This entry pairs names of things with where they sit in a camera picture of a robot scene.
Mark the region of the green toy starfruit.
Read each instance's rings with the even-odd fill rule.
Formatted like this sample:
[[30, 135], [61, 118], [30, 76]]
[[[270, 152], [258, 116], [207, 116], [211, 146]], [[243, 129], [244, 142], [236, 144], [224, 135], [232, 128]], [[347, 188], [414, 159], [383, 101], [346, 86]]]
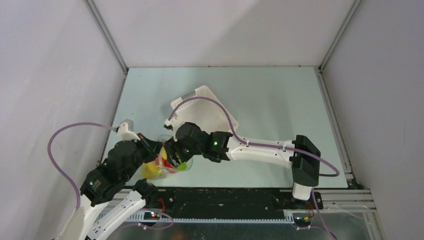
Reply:
[[186, 171], [187, 170], [187, 167], [188, 167], [187, 162], [183, 162], [178, 167], [176, 167], [176, 170], [178, 170], [178, 171]]

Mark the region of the yellow toy banana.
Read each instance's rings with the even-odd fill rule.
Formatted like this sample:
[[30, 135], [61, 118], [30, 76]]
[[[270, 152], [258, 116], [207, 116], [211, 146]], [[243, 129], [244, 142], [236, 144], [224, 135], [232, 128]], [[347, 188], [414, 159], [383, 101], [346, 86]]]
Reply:
[[162, 178], [163, 172], [161, 167], [152, 161], [142, 164], [141, 176], [148, 180], [158, 180]]

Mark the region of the large red toy apple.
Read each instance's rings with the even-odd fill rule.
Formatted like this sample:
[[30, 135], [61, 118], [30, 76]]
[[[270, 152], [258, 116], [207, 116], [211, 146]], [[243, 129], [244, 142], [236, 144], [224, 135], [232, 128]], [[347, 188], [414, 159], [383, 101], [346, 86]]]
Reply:
[[168, 169], [176, 169], [172, 164], [170, 164], [169, 162], [168, 162], [168, 160], [167, 159], [162, 159], [162, 164], [163, 164], [163, 166], [165, 167], [165, 168], [168, 168]]

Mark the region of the clear zip top bag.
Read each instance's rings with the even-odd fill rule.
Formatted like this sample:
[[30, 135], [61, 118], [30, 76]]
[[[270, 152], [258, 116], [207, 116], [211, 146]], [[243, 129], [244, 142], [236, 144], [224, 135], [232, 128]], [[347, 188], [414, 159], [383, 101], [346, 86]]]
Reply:
[[168, 162], [168, 154], [165, 148], [162, 147], [154, 161], [142, 164], [140, 172], [144, 179], [160, 180], [176, 173], [186, 172], [192, 168], [192, 165], [192, 159], [183, 162], [178, 167], [171, 165]]

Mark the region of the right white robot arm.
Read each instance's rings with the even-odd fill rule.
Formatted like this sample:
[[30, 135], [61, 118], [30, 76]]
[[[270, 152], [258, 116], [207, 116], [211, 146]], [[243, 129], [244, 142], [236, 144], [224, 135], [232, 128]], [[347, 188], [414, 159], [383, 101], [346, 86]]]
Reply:
[[206, 132], [192, 122], [164, 128], [172, 137], [164, 143], [167, 161], [174, 167], [201, 156], [214, 163], [251, 160], [290, 169], [293, 186], [291, 204], [304, 209], [311, 202], [311, 192], [319, 184], [321, 151], [304, 135], [287, 141], [251, 141], [228, 131]]

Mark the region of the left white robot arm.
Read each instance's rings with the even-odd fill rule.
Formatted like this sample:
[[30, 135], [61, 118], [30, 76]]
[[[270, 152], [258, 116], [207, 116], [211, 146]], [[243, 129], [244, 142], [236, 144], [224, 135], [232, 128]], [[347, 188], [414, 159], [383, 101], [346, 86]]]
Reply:
[[161, 142], [140, 133], [117, 142], [105, 161], [90, 171], [77, 189], [76, 211], [57, 239], [105, 240], [134, 212], [156, 206], [158, 188], [144, 178], [107, 215], [97, 219], [142, 164], [153, 162], [160, 155], [162, 147]]

